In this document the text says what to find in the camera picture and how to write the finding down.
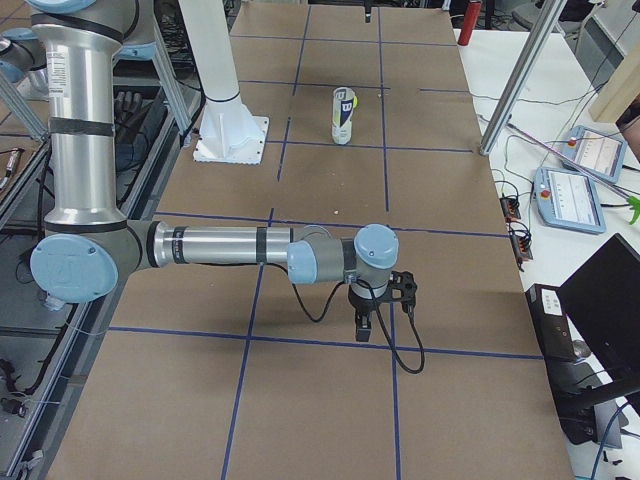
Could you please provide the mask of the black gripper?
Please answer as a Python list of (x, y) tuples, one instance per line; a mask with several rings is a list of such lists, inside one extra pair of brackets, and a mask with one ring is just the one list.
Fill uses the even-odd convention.
[(348, 300), (355, 309), (355, 340), (369, 342), (372, 332), (370, 315), (387, 299), (388, 287), (380, 286), (370, 291), (366, 286), (351, 284)]

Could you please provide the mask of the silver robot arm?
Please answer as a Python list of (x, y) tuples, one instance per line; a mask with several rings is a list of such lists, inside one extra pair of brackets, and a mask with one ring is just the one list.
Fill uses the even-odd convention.
[(350, 287), (356, 337), (391, 300), (399, 241), (370, 224), (351, 239), (324, 228), (172, 227), (131, 220), (116, 204), (113, 62), (152, 36), (149, 1), (34, 1), (31, 22), (45, 49), (54, 206), (30, 256), (38, 286), (65, 303), (110, 293), (136, 271), (169, 264), (275, 264), (294, 285)]

